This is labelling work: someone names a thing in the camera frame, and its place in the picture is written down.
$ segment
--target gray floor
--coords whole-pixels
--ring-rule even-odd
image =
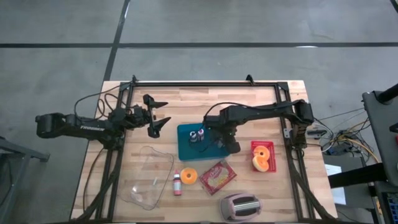
[[[123,0],[0,1],[0,43],[112,42]],[[398,41],[389,0],[133,0],[121,42]],[[50,152],[32,161],[11,223],[68,220],[87,141],[40,139],[38,114],[72,113],[101,89],[110,49],[0,49],[0,136]],[[317,118],[362,107],[361,94],[398,81],[398,48],[119,49],[111,80],[305,80]],[[96,98],[78,107],[92,116]],[[329,119],[334,127],[354,114]],[[363,113],[337,127],[360,121]],[[364,138],[375,146],[370,129]],[[363,210],[341,208],[370,222]]]

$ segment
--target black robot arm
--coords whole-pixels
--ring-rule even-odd
[[[235,140],[236,127],[248,121],[267,118],[286,118],[292,123],[290,132],[292,146],[305,148],[307,141],[305,132],[313,123],[311,104],[304,100],[293,102],[284,101],[263,106],[234,105],[224,108],[218,116],[205,116],[203,125],[211,129],[212,133],[220,138],[229,153],[237,153],[241,150]]]
[[[98,140],[108,150],[118,150],[123,146],[121,139],[125,130],[141,128],[146,124],[149,124],[148,135],[158,138],[159,131],[170,118],[156,121],[156,117],[152,114],[152,108],[160,108],[167,102],[156,102],[149,95],[144,95],[143,100],[147,109],[138,105],[131,107],[131,110],[116,108],[110,112],[106,120],[61,113],[36,116],[36,133],[41,138],[72,136]]]

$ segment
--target blue tray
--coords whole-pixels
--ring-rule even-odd
[[[200,142],[190,143],[189,133],[198,131],[202,124],[180,124],[177,126],[178,136],[178,158],[181,161],[199,161],[205,159],[220,159],[229,156],[224,146],[220,148],[217,142],[211,138],[207,129],[205,130],[205,138]]]

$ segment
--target orange sponge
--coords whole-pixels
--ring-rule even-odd
[[[269,150],[265,146],[257,146],[253,150],[254,156],[262,156],[267,161],[269,159]]]
[[[198,173],[194,168],[184,168],[181,170],[181,181],[184,184],[194,184],[197,181]]]
[[[263,156],[254,156],[252,162],[254,167],[260,172],[266,172],[269,169],[267,159]]]

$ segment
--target wooden table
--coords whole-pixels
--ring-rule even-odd
[[[104,82],[103,91],[117,86],[119,83]],[[308,100],[303,81],[288,81],[288,83],[292,101]],[[117,95],[118,91],[116,89],[111,93]],[[209,196],[202,189],[200,182],[197,181],[193,185],[183,185],[183,195],[175,197],[172,189],[172,175],[170,175],[157,208],[146,211],[133,203],[123,201],[120,196],[122,188],[126,183],[134,181],[136,171],[142,166],[139,161],[139,152],[142,147],[152,146],[158,151],[170,153],[175,158],[174,169],[182,169],[186,166],[194,167],[200,175],[218,161],[179,161],[177,155],[177,126],[179,124],[200,123],[208,108],[221,101],[233,101],[251,106],[271,104],[276,101],[274,89],[268,87],[144,87],[134,89],[132,105],[142,106],[142,96],[146,93],[154,97],[156,101],[168,101],[169,104],[155,110],[155,114],[158,118],[171,116],[172,119],[163,127],[158,139],[148,137],[146,128],[127,132],[118,197],[114,210],[114,222],[222,222],[218,208],[219,199],[238,192],[251,193],[262,200],[264,204],[262,213],[253,220],[254,222],[296,221],[279,118],[250,121],[245,125],[238,126],[236,140],[240,142],[241,152],[226,158],[237,173],[237,177],[213,196]],[[115,106],[115,99],[108,97],[108,100],[111,106]],[[218,114],[219,110],[226,106],[228,105],[217,106],[210,114]],[[252,171],[250,156],[250,142],[252,140],[274,142],[277,172]],[[102,145],[96,141],[89,143],[71,218],[76,218],[83,212],[83,188],[88,171],[101,148]],[[86,206],[93,200],[100,188],[105,155],[106,153],[103,152],[91,175],[87,189]],[[304,161],[312,192],[327,211],[337,217],[319,147],[308,146],[305,149]],[[302,192],[300,192],[300,198],[305,217],[307,217]],[[108,209],[107,206],[108,201],[106,201],[104,209]]]

